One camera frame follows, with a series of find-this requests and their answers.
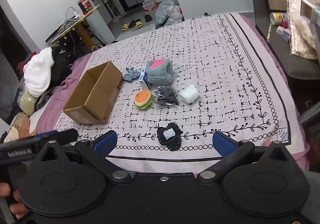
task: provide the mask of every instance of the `yellow slipper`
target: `yellow slipper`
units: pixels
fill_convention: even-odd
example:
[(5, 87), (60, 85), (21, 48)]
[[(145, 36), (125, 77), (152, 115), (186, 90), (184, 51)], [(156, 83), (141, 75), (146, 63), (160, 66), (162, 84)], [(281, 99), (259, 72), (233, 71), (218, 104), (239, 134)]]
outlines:
[(140, 29), (141, 27), (143, 27), (143, 24), (139, 19), (136, 20), (136, 26), (137, 26), (137, 29)]
[(129, 24), (125, 24), (122, 27), (122, 31), (126, 31), (129, 28)]

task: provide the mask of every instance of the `table leg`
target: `table leg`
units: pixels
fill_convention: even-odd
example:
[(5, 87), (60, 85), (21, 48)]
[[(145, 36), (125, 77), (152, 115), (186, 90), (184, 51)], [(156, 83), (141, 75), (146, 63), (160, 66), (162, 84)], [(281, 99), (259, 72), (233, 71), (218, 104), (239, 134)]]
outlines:
[(95, 46), (94, 42), (90, 38), (87, 31), (84, 29), (81, 23), (79, 23), (77, 26), (75, 26), (76, 32), (79, 34), (79, 36), (82, 38), (84, 44), (86, 47), (92, 51), (92, 47)]

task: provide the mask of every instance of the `purple bed sheet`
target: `purple bed sheet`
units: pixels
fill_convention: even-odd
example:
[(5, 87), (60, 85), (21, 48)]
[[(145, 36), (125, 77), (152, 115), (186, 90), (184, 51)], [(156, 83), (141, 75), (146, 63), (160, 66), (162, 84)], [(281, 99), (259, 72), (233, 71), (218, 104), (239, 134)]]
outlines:
[[(268, 51), (268, 53), (271, 55), (272, 59), (274, 60), (274, 63), (276, 64), (276, 67), (278, 68), (280, 74), (282, 75), (284, 81), (288, 85), (287, 78), (285, 76), (285, 73), (280, 66), (279, 62), (277, 61), (276, 57), (273, 55), (272, 51), (270, 50), (268, 44), (265, 42), (263, 37), (259, 34), (259, 32), (256, 30), (255, 25), (250, 21), (250, 19), (246, 18), (245, 16), (242, 16), (244, 21), (250, 26), (250, 28), (255, 32), (265, 49)], [(63, 110), (64, 105), (68, 101), (69, 96), (75, 89), (82, 72), (86, 66), (86, 64), (89, 61), (89, 58), (91, 57), (91, 53), (87, 54), (79, 59), (77, 59), (72, 67), (72, 73), (61, 83), (60, 87), (56, 90), (56, 92), (52, 95), (47, 107), (45, 108), (43, 114), (39, 118), (38, 121), (38, 133), (45, 133), (54, 130), (55, 125), (57, 123), (57, 120), (59, 119), (59, 116)], [(305, 140), (304, 130), (301, 127), (301, 132), (303, 133), (303, 138)], [(300, 166), (302, 170), (308, 170), (309, 169), (309, 161), (306, 158), (306, 153), (309, 151), (310, 146), (308, 143), (304, 142), (305, 144), (305, 150), (304, 152), (296, 153), (293, 155), (294, 159)]]

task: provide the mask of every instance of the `blue gripper pad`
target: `blue gripper pad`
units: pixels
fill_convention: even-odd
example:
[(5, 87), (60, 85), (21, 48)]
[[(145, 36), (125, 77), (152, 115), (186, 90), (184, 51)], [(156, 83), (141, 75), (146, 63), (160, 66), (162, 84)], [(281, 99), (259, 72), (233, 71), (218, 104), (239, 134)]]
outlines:
[(92, 149), (103, 157), (107, 157), (116, 147), (117, 142), (117, 133), (110, 130), (92, 142)]
[(212, 137), (214, 149), (216, 149), (223, 158), (233, 153), (238, 148), (237, 143), (237, 141), (219, 131), (215, 131)]

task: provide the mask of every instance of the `slipper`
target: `slipper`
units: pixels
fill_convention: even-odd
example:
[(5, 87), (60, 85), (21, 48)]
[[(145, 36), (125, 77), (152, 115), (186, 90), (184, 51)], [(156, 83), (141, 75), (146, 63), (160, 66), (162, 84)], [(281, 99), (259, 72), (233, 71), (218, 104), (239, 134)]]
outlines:
[(143, 24), (140, 19), (136, 20), (136, 26), (137, 26), (137, 29), (140, 29), (141, 27), (143, 27)]
[(133, 28), (136, 24), (136, 21), (135, 20), (132, 20), (129, 24), (129, 29)]
[(129, 27), (129, 24), (124, 24), (122, 27), (122, 31), (126, 31)]
[(144, 18), (145, 18), (146, 22), (152, 21), (152, 17), (149, 14), (145, 15)]

